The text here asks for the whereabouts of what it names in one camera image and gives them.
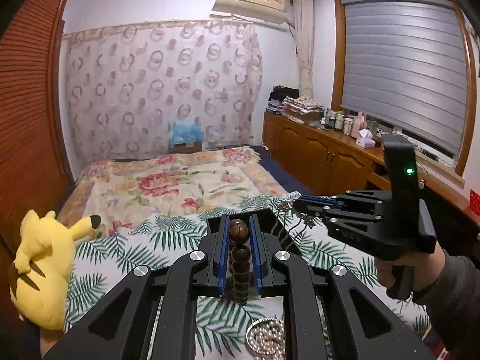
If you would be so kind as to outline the person's right hand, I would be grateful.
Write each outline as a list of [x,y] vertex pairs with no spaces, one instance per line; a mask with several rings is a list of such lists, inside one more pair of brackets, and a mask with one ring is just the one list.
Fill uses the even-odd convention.
[[431,286],[442,273],[445,252],[436,243],[433,253],[407,252],[401,258],[387,262],[374,259],[377,281],[386,288],[393,299],[407,299],[412,292],[420,292]]

